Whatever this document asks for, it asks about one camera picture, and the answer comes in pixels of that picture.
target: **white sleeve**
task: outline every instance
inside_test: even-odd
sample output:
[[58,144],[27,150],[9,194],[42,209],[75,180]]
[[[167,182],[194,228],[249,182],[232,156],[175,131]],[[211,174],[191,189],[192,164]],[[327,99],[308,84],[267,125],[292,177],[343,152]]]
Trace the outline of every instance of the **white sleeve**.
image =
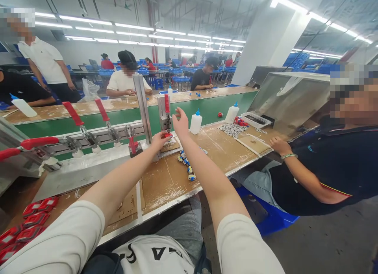
[[217,231],[217,248],[222,274],[285,274],[256,225],[244,215],[230,214],[222,219]]
[[80,273],[100,241],[104,224],[104,214],[96,205],[76,201],[5,262],[0,273]]

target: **pile of small parts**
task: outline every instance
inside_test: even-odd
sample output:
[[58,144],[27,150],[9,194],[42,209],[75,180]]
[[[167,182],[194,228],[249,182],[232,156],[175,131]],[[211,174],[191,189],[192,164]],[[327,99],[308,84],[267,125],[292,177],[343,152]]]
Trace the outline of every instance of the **pile of small parts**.
[[[201,149],[203,152],[205,152],[206,155],[208,154],[208,152],[207,152],[205,149],[202,149],[201,147],[200,147],[200,149]],[[187,166],[188,166],[188,170],[187,170],[187,171],[188,171],[188,174],[189,174],[188,179],[189,179],[190,181],[194,181],[194,180],[196,179],[196,175],[195,175],[194,172],[193,172],[193,168],[190,166],[190,163],[189,163],[189,161],[188,161],[188,158],[187,158],[186,155],[185,155],[184,150],[181,150],[181,151],[180,151],[180,156],[178,156],[177,159],[179,160],[179,162],[181,162],[181,163],[183,163],[184,165],[187,165]]]
[[232,136],[233,138],[238,138],[238,135],[247,130],[247,127],[240,126],[238,124],[224,124],[218,127],[218,129],[222,130],[225,134]]

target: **blue chair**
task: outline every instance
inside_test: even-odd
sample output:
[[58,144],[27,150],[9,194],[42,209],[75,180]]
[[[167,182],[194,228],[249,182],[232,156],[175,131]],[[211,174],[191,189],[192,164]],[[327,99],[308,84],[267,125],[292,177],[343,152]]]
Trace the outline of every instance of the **blue chair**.
[[[240,197],[252,194],[244,186],[237,188],[236,191]],[[299,216],[294,216],[283,212],[275,206],[270,205],[268,202],[265,202],[264,200],[258,198],[254,194],[252,195],[268,212],[268,217],[266,217],[264,221],[256,224],[256,227],[259,229],[262,237],[286,229],[287,227],[291,226],[296,220],[298,220]]]

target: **red shirt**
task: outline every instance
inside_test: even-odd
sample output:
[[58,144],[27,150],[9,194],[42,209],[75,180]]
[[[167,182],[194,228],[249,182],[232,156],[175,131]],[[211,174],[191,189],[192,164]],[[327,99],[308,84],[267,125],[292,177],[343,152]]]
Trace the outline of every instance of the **red shirt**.
[[104,59],[101,61],[101,67],[103,69],[114,69],[114,64],[110,60]]

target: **hand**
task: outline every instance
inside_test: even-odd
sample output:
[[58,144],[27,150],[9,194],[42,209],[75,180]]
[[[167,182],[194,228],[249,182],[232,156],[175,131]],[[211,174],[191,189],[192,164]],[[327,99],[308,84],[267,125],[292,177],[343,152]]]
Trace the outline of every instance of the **hand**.
[[184,139],[189,136],[189,121],[182,108],[176,109],[177,114],[172,116],[173,128],[178,138]]
[[164,135],[166,134],[165,131],[159,132],[154,135],[151,142],[151,148],[159,151],[163,148],[164,144],[171,139],[171,137],[164,138]]
[[273,137],[269,142],[271,144],[271,147],[281,156],[293,154],[289,143],[283,141],[281,138]]

